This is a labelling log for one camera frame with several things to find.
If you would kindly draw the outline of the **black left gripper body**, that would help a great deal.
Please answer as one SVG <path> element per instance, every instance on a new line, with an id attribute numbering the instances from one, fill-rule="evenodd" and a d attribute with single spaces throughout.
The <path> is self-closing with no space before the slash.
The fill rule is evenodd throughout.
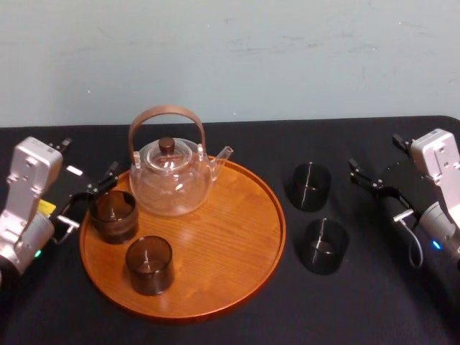
<path id="1" fill-rule="evenodd" d="M 95 183 L 81 169 L 66 165 L 56 181 L 40 199 L 40 213 L 45 217 L 58 217 L 70 195 L 87 191 L 87 186 Z"/>

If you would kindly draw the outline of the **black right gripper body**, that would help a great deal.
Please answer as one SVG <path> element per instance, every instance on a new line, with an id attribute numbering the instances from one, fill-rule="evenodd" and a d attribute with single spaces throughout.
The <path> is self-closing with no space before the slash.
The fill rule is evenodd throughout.
<path id="1" fill-rule="evenodd" d="M 416 213 L 424 213 L 437 201 L 431 182 L 422 177 L 412 160 L 387 167 L 385 185 L 396 188 Z"/>

